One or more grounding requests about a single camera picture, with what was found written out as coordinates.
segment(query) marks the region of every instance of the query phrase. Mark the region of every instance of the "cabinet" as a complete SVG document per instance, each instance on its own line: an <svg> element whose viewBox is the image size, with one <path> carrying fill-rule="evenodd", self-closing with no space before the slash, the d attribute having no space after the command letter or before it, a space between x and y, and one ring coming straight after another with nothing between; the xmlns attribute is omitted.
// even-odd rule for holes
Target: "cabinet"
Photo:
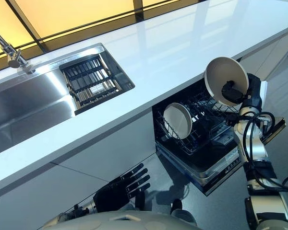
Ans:
<svg viewBox="0 0 288 230"><path fill-rule="evenodd" d="M64 167L110 181L156 151L153 114L138 119L64 162Z"/></svg>
<svg viewBox="0 0 288 230"><path fill-rule="evenodd" d="M244 56L240 64L247 73L266 80L288 55L288 34L277 41Z"/></svg>
<svg viewBox="0 0 288 230"><path fill-rule="evenodd" d="M153 154L151 110L64 162L0 196L0 230L36 230Z"/></svg>
<svg viewBox="0 0 288 230"><path fill-rule="evenodd" d="M0 230L36 230L107 183L50 164L48 171L0 197Z"/></svg>

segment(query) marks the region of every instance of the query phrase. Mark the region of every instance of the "plate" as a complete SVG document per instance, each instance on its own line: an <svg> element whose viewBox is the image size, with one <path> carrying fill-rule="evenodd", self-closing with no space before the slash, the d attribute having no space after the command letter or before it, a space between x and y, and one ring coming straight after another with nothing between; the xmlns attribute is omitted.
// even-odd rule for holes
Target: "plate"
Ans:
<svg viewBox="0 0 288 230"><path fill-rule="evenodd" d="M191 133L192 117L182 104L169 104L164 110L163 117L164 126L171 137L185 139Z"/></svg>
<svg viewBox="0 0 288 230"><path fill-rule="evenodd" d="M239 90L244 95L249 88L249 78L244 68L239 62L229 57L213 59L206 68L204 78L210 95L227 106L237 105L222 95L222 88L227 81L234 81L233 89Z"/></svg>

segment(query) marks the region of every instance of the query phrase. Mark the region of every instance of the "dishwasher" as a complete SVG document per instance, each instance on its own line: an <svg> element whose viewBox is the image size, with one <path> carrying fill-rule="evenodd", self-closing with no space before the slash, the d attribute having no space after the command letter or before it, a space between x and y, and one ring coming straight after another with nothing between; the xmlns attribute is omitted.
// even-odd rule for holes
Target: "dishwasher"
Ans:
<svg viewBox="0 0 288 230"><path fill-rule="evenodd" d="M186 138L175 137L175 130L164 118L171 103L183 105L195 118ZM239 107L215 101L201 79L153 106L156 149L208 196L241 167L233 127L226 124L227 115L238 112ZM263 136L262 142L267 144L285 126L285 120L277 118L272 134Z"/></svg>

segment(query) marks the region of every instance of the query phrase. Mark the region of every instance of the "metal rack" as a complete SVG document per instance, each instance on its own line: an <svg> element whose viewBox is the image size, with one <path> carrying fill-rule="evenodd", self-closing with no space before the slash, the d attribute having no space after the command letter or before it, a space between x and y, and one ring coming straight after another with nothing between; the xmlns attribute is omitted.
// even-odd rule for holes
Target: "metal rack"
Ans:
<svg viewBox="0 0 288 230"><path fill-rule="evenodd" d="M80 112L124 92L99 55L60 68Z"/></svg>
<svg viewBox="0 0 288 230"><path fill-rule="evenodd" d="M191 133L187 138L179 138L179 135L170 126L169 122L162 116L161 112L163 111L157 111L156 122L164 133L162 139L173 140L188 155L193 155L211 140L230 129L225 124L226 115L228 113L238 113L235 107L217 103L207 92L188 96L185 100L177 102L184 105L190 112L191 117L195 118Z"/></svg>

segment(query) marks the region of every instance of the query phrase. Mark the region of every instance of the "kitchen counter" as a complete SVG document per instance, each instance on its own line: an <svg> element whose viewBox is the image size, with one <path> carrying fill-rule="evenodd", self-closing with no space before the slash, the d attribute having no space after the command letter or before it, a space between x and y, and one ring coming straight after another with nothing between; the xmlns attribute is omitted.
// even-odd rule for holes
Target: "kitchen counter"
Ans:
<svg viewBox="0 0 288 230"><path fill-rule="evenodd" d="M286 33L287 1L211 0L32 59L37 64L101 42L135 88L1 152L0 193L198 81L212 59L240 58ZM15 71L0 71L0 82Z"/></svg>

